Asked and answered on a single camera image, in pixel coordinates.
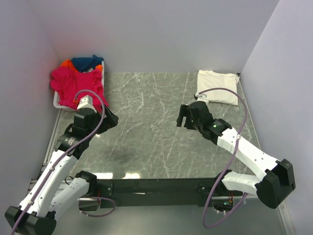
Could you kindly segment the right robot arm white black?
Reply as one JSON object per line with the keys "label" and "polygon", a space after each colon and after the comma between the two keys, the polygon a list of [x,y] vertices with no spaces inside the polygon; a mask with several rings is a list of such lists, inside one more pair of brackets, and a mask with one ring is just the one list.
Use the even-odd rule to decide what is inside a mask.
{"label": "right robot arm white black", "polygon": [[280,161],[264,153],[225,120],[213,118],[203,101],[181,105],[177,126],[198,131],[206,140],[231,153],[253,172],[253,175],[246,175],[223,170],[210,190],[210,197],[214,191],[219,195],[241,191],[256,195],[264,205],[275,209],[295,190],[293,166],[288,160]]}

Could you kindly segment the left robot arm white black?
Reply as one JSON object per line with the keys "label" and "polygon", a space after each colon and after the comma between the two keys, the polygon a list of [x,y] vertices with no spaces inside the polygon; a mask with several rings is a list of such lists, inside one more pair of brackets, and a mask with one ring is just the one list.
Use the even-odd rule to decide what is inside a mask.
{"label": "left robot arm white black", "polygon": [[100,135],[118,124],[118,116],[108,107],[102,113],[94,108],[80,108],[64,133],[57,139],[50,162],[31,192],[17,207],[10,206],[5,218],[12,234],[50,235],[57,219],[82,196],[98,197],[96,175],[81,171],[60,193],[60,184],[76,165],[95,135]]}

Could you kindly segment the white t shirt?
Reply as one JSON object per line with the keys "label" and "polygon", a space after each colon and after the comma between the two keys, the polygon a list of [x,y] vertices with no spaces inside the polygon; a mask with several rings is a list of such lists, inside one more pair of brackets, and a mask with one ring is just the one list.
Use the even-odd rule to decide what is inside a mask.
{"label": "white t shirt", "polygon": [[[240,77],[233,73],[217,73],[212,70],[199,70],[197,77],[197,93],[213,88],[224,88],[237,93]],[[205,92],[209,102],[217,102],[238,106],[238,97],[225,90],[212,90]]]}

